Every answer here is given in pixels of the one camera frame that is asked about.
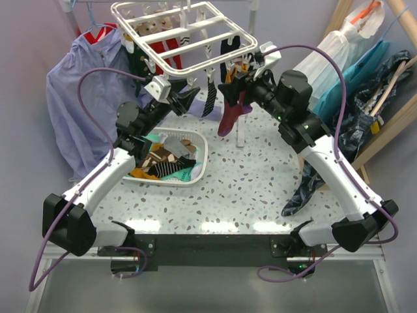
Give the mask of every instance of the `yellow tag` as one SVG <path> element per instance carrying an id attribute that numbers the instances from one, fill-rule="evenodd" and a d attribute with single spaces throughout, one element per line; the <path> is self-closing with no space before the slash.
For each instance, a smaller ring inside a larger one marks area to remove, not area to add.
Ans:
<path id="1" fill-rule="evenodd" d="M 375 134 L 379 133 L 379 123 L 378 123 L 378 121 L 376 121 L 375 123 L 372 124 L 371 132 L 372 132 L 372 135 L 375 135 Z"/>

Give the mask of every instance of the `purple cloth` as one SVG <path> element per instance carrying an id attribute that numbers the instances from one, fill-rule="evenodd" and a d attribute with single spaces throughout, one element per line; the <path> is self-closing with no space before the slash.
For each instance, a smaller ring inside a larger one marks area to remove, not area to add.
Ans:
<path id="1" fill-rule="evenodd" d="M 56 142 L 77 179 L 84 178 L 108 152 L 106 138 L 84 114 L 77 99 L 79 79 L 96 67 L 129 71 L 118 31 L 111 31 L 95 44 L 90 44 L 83 35 L 78 37 L 67 55 L 46 77 L 46 100 Z M 126 101 L 143 108 L 151 100 L 144 89 L 136 98 L 135 90 L 131 78 L 108 72 L 91 74 L 83 82 L 81 94 L 86 107 L 113 141 L 117 138 L 117 108 Z M 189 112 L 201 117 L 203 110 L 204 103 L 195 101 Z M 217 119 L 217 115 L 218 112 L 213 112 L 207 118 Z"/>

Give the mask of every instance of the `speckled table top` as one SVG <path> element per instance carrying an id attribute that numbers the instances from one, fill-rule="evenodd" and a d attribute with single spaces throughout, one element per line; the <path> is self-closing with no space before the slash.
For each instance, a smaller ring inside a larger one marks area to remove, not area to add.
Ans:
<path id="1" fill-rule="evenodd" d="M 217 101 L 223 105 L 221 97 Z M 117 220 L 137 233 L 277 234 L 311 218 L 342 219 L 331 191 L 316 192 L 296 215 L 281 216 L 301 178 L 297 157 L 281 139 L 277 122 L 253 107 L 243 148 L 236 147 L 235 130 L 225 138 L 217 136 L 218 122 L 170 114 L 163 127 L 196 130 L 207 138 L 209 159 L 202 180 L 186 188 L 123 180 L 102 200 L 93 220 Z"/>

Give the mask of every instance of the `laundry basket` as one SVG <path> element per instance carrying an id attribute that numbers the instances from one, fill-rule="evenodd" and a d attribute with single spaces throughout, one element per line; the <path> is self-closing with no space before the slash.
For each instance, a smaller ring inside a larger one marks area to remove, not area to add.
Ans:
<path id="1" fill-rule="evenodd" d="M 193 132 L 191 130 L 182 130 L 182 129 L 174 129 L 174 128 L 164 128 L 164 127 L 155 127 L 149 134 L 152 135 L 159 135 L 160 133 L 165 133 L 168 136 L 177 137 L 179 140 L 187 139 L 190 140 L 192 145 L 197 148 L 197 153 L 195 161 L 198 163 L 202 163 L 203 166 L 201 168 L 201 173 L 192 181 L 180 181 L 176 178 L 171 178 L 166 181 L 156 181 L 153 179 L 142 179 L 142 178 L 135 178 L 130 176 L 124 176 L 123 179 L 127 181 L 135 181 L 137 183 L 144 183 L 147 185 L 158 185 L 158 186 L 172 186 L 172 187 L 186 187 L 198 182 L 207 166 L 207 158 L 209 156 L 209 145 L 207 144 L 206 138 L 200 134 L 199 132 Z"/>

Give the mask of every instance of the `gray floor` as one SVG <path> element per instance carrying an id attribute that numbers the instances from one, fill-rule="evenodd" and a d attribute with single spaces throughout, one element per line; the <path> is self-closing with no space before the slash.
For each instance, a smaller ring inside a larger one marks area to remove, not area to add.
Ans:
<path id="1" fill-rule="evenodd" d="M 277 272 L 268 276 L 279 277 Z M 108 261 L 65 261 L 40 313 L 387 312 L 371 261 L 328 261 L 306 283 L 269 284 L 252 268 L 161 267 L 119 282 Z"/>

